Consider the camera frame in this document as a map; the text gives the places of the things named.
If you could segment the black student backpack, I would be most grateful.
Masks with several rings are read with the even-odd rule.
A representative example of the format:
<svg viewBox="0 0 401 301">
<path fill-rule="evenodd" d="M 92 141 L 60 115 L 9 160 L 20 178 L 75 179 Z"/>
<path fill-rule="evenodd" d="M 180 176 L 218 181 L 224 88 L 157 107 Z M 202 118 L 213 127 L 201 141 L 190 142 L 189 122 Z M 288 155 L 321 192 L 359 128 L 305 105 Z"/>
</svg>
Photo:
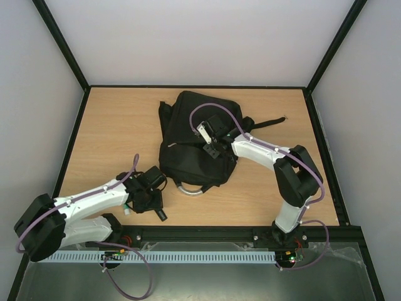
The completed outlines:
<svg viewBox="0 0 401 301">
<path fill-rule="evenodd" d="M 180 92 L 173 105 L 165 102 L 159 105 L 162 131 L 160 170 L 177 186 L 183 183 L 200 186 L 202 193 L 212 186 L 226 183 L 237 164 L 237 157 L 230 151 L 228 157 L 213 159 L 202 149 L 206 144 L 204 139 L 192 130 L 215 115 L 227 130 L 232 130 L 236 125 L 230 114 L 245 132 L 285 121 L 284 117 L 280 117 L 255 123 L 251 117 L 242 115 L 241 107 L 235 101 L 192 91 Z"/>
</svg>

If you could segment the green white glue stick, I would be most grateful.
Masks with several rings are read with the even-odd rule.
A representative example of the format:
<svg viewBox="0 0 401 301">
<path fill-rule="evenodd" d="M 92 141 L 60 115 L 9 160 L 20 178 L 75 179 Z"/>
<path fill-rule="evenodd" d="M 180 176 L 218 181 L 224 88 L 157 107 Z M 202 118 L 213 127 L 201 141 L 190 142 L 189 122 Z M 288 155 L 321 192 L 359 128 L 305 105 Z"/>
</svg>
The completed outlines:
<svg viewBox="0 0 401 301">
<path fill-rule="evenodd" d="M 131 210 L 126 204 L 123 205 L 123 211 L 126 216 L 131 214 Z"/>
</svg>

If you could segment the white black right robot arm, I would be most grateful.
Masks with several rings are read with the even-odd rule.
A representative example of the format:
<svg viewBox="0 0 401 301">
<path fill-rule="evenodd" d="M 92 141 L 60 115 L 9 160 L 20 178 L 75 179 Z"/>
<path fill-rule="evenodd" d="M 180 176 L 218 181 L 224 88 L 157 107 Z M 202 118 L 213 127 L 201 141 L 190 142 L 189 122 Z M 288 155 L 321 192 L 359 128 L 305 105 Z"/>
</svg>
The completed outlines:
<svg viewBox="0 0 401 301">
<path fill-rule="evenodd" d="M 283 203 L 272 223 L 271 236 L 282 246 L 293 241 L 310 204 L 325 196 L 323 178 L 305 147 L 270 144 L 243 131 L 238 123 L 227 130 L 216 115 L 201 122 L 196 131 L 206 146 L 217 152 L 231 151 L 274 172 Z"/>
</svg>

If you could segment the pink black highlighter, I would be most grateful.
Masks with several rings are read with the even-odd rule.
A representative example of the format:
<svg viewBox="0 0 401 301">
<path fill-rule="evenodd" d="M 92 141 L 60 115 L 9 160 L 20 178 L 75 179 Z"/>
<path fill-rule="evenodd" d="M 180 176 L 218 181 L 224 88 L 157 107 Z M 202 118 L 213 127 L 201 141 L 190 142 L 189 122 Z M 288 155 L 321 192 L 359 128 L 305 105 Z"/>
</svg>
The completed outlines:
<svg viewBox="0 0 401 301">
<path fill-rule="evenodd" d="M 158 209 L 155 212 L 161 221 L 165 221 L 167 219 L 167 215 L 165 214 L 163 209 Z"/>
</svg>

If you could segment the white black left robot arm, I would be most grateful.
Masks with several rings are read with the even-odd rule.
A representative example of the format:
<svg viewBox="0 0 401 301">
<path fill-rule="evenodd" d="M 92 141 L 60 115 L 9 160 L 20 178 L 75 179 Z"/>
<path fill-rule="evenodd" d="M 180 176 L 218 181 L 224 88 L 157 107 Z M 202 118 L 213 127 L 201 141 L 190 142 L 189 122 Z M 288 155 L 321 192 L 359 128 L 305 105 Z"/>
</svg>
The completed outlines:
<svg viewBox="0 0 401 301">
<path fill-rule="evenodd" d="M 161 221 L 166 177 L 156 166 L 146 172 L 132 169 L 89 191 L 67 197 L 36 197 L 14 225 L 16 250 L 33 262 L 60 248 L 86 242 L 117 243 L 122 226 L 106 209 L 126 205 L 135 213 L 153 211 Z"/>
</svg>

